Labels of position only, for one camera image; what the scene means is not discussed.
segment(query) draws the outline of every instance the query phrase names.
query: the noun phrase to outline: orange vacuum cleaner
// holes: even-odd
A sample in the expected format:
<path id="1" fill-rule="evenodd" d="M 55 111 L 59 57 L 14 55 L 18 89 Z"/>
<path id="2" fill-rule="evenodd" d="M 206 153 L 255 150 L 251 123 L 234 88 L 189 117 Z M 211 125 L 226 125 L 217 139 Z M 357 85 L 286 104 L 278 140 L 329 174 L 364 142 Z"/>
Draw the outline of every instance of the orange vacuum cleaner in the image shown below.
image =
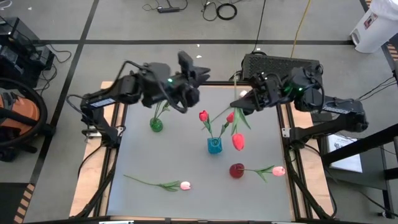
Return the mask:
<path id="1" fill-rule="evenodd" d="M 46 124 L 47 107 L 31 87 L 8 78 L 0 78 L 0 88 L 18 90 L 0 94 L 0 161 L 11 162 L 19 151 L 36 153 L 29 143 L 37 135 L 53 136 L 55 128 Z"/>

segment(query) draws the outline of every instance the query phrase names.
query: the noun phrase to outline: paper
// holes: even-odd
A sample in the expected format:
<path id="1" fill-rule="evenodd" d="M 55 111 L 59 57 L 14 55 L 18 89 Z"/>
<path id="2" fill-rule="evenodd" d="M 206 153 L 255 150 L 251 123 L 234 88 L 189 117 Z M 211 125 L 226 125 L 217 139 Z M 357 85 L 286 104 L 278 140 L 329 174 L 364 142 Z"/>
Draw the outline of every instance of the paper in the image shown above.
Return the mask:
<path id="1" fill-rule="evenodd" d="M 355 138 L 349 138 L 349 137 L 343 137 L 331 134 L 328 136 L 329 152 L 333 152 L 334 150 L 337 150 L 343 146 L 351 144 L 356 140 L 357 139 Z M 332 162 L 330 167 L 362 173 L 361 157 L 359 156 L 359 154 L 357 154 L 355 156 L 351 156 L 337 162 Z"/>

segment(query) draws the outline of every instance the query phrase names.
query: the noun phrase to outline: yellow cable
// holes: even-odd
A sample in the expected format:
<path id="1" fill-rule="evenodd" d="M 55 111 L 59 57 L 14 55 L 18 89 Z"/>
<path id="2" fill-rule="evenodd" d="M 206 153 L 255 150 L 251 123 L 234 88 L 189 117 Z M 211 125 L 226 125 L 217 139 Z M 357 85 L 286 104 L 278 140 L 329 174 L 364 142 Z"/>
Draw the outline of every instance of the yellow cable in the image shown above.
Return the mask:
<path id="1" fill-rule="evenodd" d="M 296 32 L 296 36 L 294 37 L 293 49 L 292 49 L 292 53 L 290 54 L 290 58 L 293 57 L 294 47 L 296 46 L 296 41 L 297 41 L 297 36 L 299 35 L 299 31 L 300 31 L 300 28 L 301 28 L 301 24 L 302 24 L 303 21 L 304 21 L 305 15 L 307 15 L 307 11 L 308 11 L 308 8 L 310 7 L 310 4 L 311 4 L 311 0 L 308 0 L 307 6 L 305 7 L 305 10 L 304 10 L 303 17 L 301 18 L 300 24 L 298 25 L 297 32 Z"/>

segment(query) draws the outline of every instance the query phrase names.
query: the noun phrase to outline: concrete floor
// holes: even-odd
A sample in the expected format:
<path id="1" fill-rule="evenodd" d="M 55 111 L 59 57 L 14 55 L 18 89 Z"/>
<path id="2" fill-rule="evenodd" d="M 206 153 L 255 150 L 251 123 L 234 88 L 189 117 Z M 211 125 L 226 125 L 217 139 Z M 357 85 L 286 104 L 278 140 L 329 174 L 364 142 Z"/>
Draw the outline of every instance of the concrete floor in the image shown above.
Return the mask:
<path id="1" fill-rule="evenodd" d="M 183 0 L 170 0 L 183 6 Z M 232 21 L 217 19 L 207 22 L 202 18 L 200 1 L 188 0 L 186 10 L 173 14 L 146 12 L 141 7 L 155 1 L 127 0 L 14 0 L 13 5 L 0 12 L 2 16 L 18 16 L 43 40 L 75 40 L 73 44 L 54 45 L 59 50 L 70 50 L 73 60 L 59 65 L 58 77 L 44 92 L 52 119 L 58 97 L 66 77 L 73 75 L 69 93 L 82 95 L 98 90 L 102 81 L 113 80 L 124 60 L 137 63 L 164 62 L 173 71 L 179 69 L 177 52 L 187 51 L 196 65 L 210 67 L 210 80 L 227 80 L 236 70 L 244 54 L 253 45 L 245 44 L 159 44 L 116 45 L 84 44 L 88 40 L 255 40 L 262 1 L 245 0 L 236 4 L 238 15 Z M 268 0 L 264 12 L 259 39 L 293 40 L 307 0 Z M 94 18 L 86 24 L 94 6 Z M 206 16 L 214 16 L 212 9 Z M 312 2 L 300 30 L 299 40 L 348 40 L 348 34 L 364 14 L 359 0 L 316 0 Z M 88 33 L 83 33 L 88 25 Z M 258 45 L 268 55 L 289 57 L 291 45 Z M 350 45 L 298 45 L 294 57 L 319 60 L 325 69 L 323 83 L 327 95 L 340 98 L 356 98 L 391 76 L 391 69 L 381 50 L 374 54 L 360 54 Z M 370 126 L 354 137 L 365 137 L 398 122 L 398 91 L 389 87 L 364 101 L 364 109 Z M 44 160 L 32 202 L 25 222 L 57 220 L 68 217 L 77 181 L 78 166 L 83 157 L 85 142 L 80 131 L 84 128 L 80 115 L 68 105 L 60 113 L 57 134 L 53 137 Z M 35 142 L 42 144 L 42 139 Z M 0 182 L 29 182 L 39 153 L 22 154 L 14 163 L 0 163 Z M 395 157 L 386 154 L 387 166 L 397 167 Z M 329 183 L 336 198 L 341 220 L 352 222 L 396 223 L 376 217 L 380 212 L 353 187 L 366 192 L 382 203 L 380 190 L 345 184 Z M 391 189 L 398 189 L 398 182 L 391 182 Z M 398 194 L 393 191 L 395 208 Z"/>

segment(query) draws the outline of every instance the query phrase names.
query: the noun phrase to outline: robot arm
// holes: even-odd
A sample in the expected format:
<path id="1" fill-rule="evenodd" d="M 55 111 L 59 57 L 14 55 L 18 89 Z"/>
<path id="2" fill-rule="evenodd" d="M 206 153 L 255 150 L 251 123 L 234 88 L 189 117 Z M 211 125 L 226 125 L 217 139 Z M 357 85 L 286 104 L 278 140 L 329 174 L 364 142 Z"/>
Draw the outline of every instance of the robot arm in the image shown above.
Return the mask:
<path id="1" fill-rule="evenodd" d="M 360 101 L 342 100 L 325 96 L 323 87 L 316 79 L 320 68 L 293 68 L 288 77 L 281 80 L 276 74 L 253 75 L 249 82 L 252 90 L 243 98 L 230 104 L 242 108 L 248 115 L 266 107 L 294 102 L 299 111 L 329 111 L 340 114 L 338 118 L 310 128 L 292 128 L 286 134 L 290 143 L 303 147 L 310 138 L 319 138 L 338 131 L 362 132 L 368 128 L 365 112 Z"/>
<path id="2" fill-rule="evenodd" d="M 167 100 L 170 106 L 181 113 L 199 102 L 198 87 L 207 79 L 209 68 L 193 66 L 193 60 L 185 52 L 178 53 L 181 72 L 170 76 L 170 67 L 164 63 L 145 63 L 138 65 L 125 61 L 111 87 L 85 94 L 80 104 L 82 121 L 93 125 L 102 135 L 102 141 L 108 144 L 119 144 L 118 130 L 110 127 L 104 119 L 104 107 L 114 103 L 131 105 L 141 103 L 150 108 L 153 104 Z M 131 64 L 139 69 L 137 73 L 120 78 L 124 67 Z"/>

